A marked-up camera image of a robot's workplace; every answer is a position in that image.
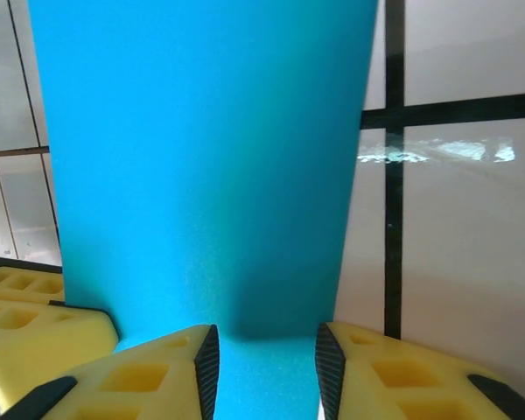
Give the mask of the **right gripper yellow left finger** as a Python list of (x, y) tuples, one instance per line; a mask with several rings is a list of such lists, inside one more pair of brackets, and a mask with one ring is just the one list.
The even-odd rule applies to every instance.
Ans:
[(37, 386), (8, 420), (214, 420), (216, 325), (195, 325), (80, 365)]

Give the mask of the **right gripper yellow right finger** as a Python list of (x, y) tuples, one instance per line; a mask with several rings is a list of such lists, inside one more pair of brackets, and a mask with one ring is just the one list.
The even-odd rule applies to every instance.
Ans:
[(467, 360), (342, 322), (318, 326), (325, 420), (525, 420), (525, 397)]

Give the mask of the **blue rectangular block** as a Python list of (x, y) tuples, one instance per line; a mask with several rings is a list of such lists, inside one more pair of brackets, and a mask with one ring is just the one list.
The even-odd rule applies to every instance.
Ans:
[(378, 0), (27, 0), (66, 301), (220, 333), (214, 420), (317, 420)]

